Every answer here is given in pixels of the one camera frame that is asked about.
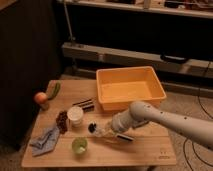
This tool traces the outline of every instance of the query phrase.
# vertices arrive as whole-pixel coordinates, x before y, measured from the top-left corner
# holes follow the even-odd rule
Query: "green cucumber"
[[[48,97],[48,100],[54,99],[54,98],[57,96],[57,94],[58,94],[60,88],[61,88],[61,84],[60,84],[59,82],[55,83],[53,92],[52,92],[52,94]]]

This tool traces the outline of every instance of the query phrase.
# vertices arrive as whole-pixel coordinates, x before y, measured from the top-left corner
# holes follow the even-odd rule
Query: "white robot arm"
[[[113,116],[111,129],[122,133],[135,123],[152,121],[213,150],[213,122],[161,111],[143,101],[132,102],[129,109]]]

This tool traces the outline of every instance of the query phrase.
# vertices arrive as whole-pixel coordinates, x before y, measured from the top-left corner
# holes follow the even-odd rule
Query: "floor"
[[[72,77],[68,75],[62,75],[61,79],[79,79],[78,77]],[[205,112],[202,110],[200,104],[198,103],[198,98],[196,96],[192,95],[185,95],[185,94],[179,94],[174,92],[166,91],[167,99],[164,100],[161,104],[161,109],[168,111],[168,112],[174,112],[178,114],[188,115],[200,119],[206,119],[210,120],[210,118],[205,114]],[[205,107],[205,109],[213,115],[213,99],[211,98],[201,98],[201,103]],[[156,168],[149,168],[149,167],[117,167],[117,168],[42,168],[42,169],[26,169],[21,167],[21,160],[22,156],[25,151],[26,142],[29,140],[31,130],[28,131],[28,134],[26,136],[26,140],[24,141],[22,148],[20,151],[14,151],[11,148],[8,148],[4,146],[3,144],[0,144],[0,171],[46,171],[46,170],[95,170],[95,171],[127,171],[127,170],[133,170],[133,171],[145,171],[145,170],[155,170],[155,171],[190,171],[191,169],[186,163],[186,160],[184,158],[183,154],[183,143],[185,141],[185,138],[174,133],[173,131],[169,131],[169,134],[171,136],[171,140],[174,146],[175,153],[177,155],[177,165],[175,166],[158,166]],[[209,151],[197,144],[195,144],[195,149],[197,153],[200,155],[202,159],[204,159],[206,162],[213,164],[213,153],[212,151]],[[202,163],[198,160],[198,158],[195,156],[193,150],[192,150],[192,143],[191,141],[188,141],[186,143],[186,155],[188,158],[188,161],[191,164],[191,167],[194,171],[211,171],[213,170],[212,167],[207,166],[206,164]]]

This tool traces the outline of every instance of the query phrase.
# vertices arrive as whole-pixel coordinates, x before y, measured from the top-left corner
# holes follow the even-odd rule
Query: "rag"
[[[44,129],[41,136],[31,139],[32,155],[40,156],[54,150],[59,137],[59,129],[56,125]]]

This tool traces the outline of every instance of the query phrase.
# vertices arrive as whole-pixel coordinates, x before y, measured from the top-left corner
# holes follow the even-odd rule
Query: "wood grain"
[[[49,93],[56,81],[49,83]],[[155,124],[127,132],[134,137],[133,142],[125,142],[115,137],[96,138],[88,131],[90,122],[103,126],[113,113],[104,113],[97,101],[96,81],[94,80],[63,80],[61,90],[56,98],[50,101],[48,111],[40,111],[31,137],[39,136],[43,129],[52,125],[59,111],[67,110],[75,102],[92,98],[95,110],[84,114],[84,121],[79,128],[69,128],[61,135],[55,150],[32,157],[32,149],[28,145],[22,160],[23,167],[97,167],[97,166],[142,166],[142,165],[174,165],[176,156],[167,129]],[[87,152],[75,156],[71,143],[75,137],[86,137]]]
[[[13,4],[17,0],[0,0],[0,10],[8,7],[9,5]]]

